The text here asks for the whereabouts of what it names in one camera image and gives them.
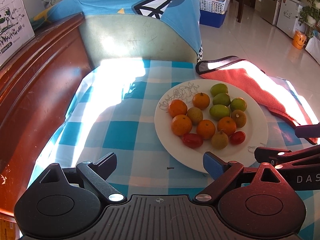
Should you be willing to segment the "yellow orange jujube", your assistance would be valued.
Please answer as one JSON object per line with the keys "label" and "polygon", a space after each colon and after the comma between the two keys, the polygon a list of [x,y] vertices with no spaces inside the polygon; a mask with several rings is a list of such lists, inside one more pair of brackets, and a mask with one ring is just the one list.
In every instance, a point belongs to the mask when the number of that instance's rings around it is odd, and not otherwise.
{"label": "yellow orange jujube", "polygon": [[211,139],[213,148],[217,150],[224,149],[228,145],[228,142],[228,135],[222,131],[216,132]]}

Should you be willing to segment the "red cherry tomato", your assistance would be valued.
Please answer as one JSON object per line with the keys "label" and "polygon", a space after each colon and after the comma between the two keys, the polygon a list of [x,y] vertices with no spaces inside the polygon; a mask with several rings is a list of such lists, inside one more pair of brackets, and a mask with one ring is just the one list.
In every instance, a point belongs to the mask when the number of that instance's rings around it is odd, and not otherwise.
{"label": "red cherry tomato", "polygon": [[203,144],[203,138],[196,133],[187,133],[182,137],[182,142],[189,148],[198,148]]}
{"label": "red cherry tomato", "polygon": [[240,145],[242,144],[246,139],[246,134],[243,131],[237,131],[234,134],[232,134],[229,138],[230,143],[232,145]]}

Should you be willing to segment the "orange mandarin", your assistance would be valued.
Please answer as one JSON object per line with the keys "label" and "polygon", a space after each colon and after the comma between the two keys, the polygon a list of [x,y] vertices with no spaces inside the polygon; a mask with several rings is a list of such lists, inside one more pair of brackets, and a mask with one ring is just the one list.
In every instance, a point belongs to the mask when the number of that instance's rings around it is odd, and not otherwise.
{"label": "orange mandarin", "polygon": [[216,127],[210,120],[202,120],[196,128],[196,133],[200,135],[203,140],[209,140],[215,134]]}
{"label": "orange mandarin", "polygon": [[172,118],[177,115],[186,115],[187,111],[188,107],[182,100],[175,99],[168,104],[168,113]]}
{"label": "orange mandarin", "polygon": [[206,93],[197,93],[193,96],[193,106],[200,110],[206,109],[210,104],[210,97]]}
{"label": "orange mandarin", "polygon": [[228,137],[236,132],[237,126],[235,121],[231,117],[224,117],[217,123],[217,130],[225,133]]}
{"label": "orange mandarin", "polygon": [[171,130],[174,135],[183,136],[189,133],[193,128],[193,124],[189,117],[180,114],[175,116],[171,122]]}

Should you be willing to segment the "yellow brown jujube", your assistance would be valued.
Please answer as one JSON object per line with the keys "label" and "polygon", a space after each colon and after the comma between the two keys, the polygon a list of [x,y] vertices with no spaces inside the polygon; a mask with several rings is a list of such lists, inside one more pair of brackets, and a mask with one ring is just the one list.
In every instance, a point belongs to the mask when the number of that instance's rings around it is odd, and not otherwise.
{"label": "yellow brown jujube", "polygon": [[231,118],[236,123],[237,128],[243,128],[247,122],[246,114],[239,109],[232,111]]}

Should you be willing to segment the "yellow green jujube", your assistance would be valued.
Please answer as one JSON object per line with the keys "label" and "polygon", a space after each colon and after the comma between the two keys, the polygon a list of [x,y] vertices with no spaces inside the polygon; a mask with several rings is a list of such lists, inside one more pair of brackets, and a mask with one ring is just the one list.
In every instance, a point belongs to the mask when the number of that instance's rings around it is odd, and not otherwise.
{"label": "yellow green jujube", "polygon": [[187,117],[191,120],[193,125],[198,125],[203,120],[203,112],[197,107],[191,107],[187,111]]}

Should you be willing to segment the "red fleece cloth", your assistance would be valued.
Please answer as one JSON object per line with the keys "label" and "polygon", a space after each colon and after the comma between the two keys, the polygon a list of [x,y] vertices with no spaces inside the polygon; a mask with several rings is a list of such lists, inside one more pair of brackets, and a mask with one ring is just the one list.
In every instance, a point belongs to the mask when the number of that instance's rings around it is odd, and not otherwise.
{"label": "red fleece cloth", "polygon": [[203,79],[222,81],[238,87],[292,128],[317,124],[287,81],[285,86],[276,83],[276,80],[245,59],[227,56],[200,61],[195,70]]}

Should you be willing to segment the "white floral plate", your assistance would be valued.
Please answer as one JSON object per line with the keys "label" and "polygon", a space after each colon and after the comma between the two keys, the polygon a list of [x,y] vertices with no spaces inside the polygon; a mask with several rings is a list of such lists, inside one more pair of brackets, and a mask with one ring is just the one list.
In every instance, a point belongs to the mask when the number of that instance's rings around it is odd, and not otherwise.
{"label": "white floral plate", "polygon": [[251,166],[255,148],[268,139],[258,103],[240,88],[215,80],[191,80],[169,89],[158,102],[154,122],[169,154],[200,172],[207,151],[225,162]]}

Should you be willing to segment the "blue checkered tablecloth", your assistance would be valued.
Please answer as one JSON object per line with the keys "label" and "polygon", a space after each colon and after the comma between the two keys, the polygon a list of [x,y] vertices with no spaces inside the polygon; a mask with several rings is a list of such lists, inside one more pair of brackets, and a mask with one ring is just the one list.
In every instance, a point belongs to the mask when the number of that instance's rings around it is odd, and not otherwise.
{"label": "blue checkered tablecloth", "polygon": [[32,177],[52,162],[70,167],[114,152],[118,166],[109,182],[131,202],[108,209],[83,239],[236,239],[206,207],[185,201],[209,184],[209,176],[170,155],[157,137],[154,116],[165,113],[173,99],[190,102],[221,70],[250,66],[236,56],[198,66],[139,59],[102,63],[81,81]]}

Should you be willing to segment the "white tv cabinet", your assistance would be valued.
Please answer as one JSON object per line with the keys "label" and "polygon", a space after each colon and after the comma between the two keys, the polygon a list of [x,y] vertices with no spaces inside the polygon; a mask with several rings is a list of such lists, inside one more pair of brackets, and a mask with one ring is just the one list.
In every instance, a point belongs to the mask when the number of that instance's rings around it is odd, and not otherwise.
{"label": "white tv cabinet", "polygon": [[305,50],[320,64],[320,41],[317,37],[308,41]]}

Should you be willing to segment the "orange smiley bucket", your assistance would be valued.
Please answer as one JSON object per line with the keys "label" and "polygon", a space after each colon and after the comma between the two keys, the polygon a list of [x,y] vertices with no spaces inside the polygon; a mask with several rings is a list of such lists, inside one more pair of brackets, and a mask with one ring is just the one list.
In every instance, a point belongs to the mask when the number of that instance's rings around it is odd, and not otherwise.
{"label": "orange smiley bucket", "polygon": [[306,35],[304,33],[302,33],[301,31],[296,30],[295,34],[293,36],[292,45],[295,48],[302,50],[305,42],[306,42]]}

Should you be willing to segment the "brown cardboard box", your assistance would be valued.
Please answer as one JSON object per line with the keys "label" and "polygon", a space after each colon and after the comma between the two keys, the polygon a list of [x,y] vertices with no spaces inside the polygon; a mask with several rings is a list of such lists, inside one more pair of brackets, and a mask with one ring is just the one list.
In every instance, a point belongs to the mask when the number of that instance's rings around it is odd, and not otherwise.
{"label": "brown cardboard box", "polygon": [[16,239],[15,224],[13,222],[1,219],[0,238],[1,238],[1,240],[15,240]]}

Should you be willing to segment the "small white freezer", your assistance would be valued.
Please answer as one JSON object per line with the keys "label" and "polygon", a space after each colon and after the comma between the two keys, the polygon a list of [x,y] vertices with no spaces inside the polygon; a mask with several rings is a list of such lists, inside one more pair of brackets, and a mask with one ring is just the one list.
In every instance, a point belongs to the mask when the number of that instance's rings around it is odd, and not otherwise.
{"label": "small white freezer", "polygon": [[298,0],[281,0],[280,12],[277,21],[277,28],[293,38],[298,30],[305,33],[306,24],[299,23],[300,12],[305,4]]}

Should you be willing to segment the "potted green plant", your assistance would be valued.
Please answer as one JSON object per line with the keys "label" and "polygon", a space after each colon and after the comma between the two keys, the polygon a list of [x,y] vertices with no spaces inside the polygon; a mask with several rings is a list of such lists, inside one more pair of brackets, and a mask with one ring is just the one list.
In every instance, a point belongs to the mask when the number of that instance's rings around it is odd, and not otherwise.
{"label": "potted green plant", "polygon": [[313,38],[314,31],[319,22],[319,0],[306,0],[308,5],[304,6],[299,13],[299,25],[306,24],[305,34],[308,39]]}

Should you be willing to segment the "blue storage bin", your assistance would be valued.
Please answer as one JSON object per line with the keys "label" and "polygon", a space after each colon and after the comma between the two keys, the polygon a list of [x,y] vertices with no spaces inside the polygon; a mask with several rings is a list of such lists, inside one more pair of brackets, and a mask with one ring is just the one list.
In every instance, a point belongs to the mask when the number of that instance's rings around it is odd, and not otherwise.
{"label": "blue storage bin", "polygon": [[220,28],[226,18],[226,13],[218,14],[200,10],[200,24],[214,28]]}

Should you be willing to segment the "white plastic basket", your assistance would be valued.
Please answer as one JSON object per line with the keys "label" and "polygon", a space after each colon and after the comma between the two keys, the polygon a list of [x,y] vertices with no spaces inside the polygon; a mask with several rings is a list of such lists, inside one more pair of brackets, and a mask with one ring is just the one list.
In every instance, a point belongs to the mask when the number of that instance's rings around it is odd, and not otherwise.
{"label": "white plastic basket", "polygon": [[200,9],[216,14],[225,14],[231,0],[200,0]]}

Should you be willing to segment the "white milk carton box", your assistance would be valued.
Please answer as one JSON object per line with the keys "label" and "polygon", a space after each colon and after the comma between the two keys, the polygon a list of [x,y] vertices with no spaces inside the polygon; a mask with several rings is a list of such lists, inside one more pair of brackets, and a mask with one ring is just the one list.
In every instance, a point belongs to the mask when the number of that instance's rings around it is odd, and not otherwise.
{"label": "white milk carton box", "polygon": [[23,0],[1,0],[1,66],[34,36]]}

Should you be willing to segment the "blue sailboat blanket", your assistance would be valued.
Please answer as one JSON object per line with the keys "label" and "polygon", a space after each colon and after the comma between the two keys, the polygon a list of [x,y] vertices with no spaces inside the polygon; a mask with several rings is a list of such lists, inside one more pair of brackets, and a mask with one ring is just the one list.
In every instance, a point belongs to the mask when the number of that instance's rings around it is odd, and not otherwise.
{"label": "blue sailboat blanket", "polygon": [[80,12],[85,16],[123,14],[157,19],[202,57],[200,0],[62,0],[31,18],[31,26],[39,29]]}

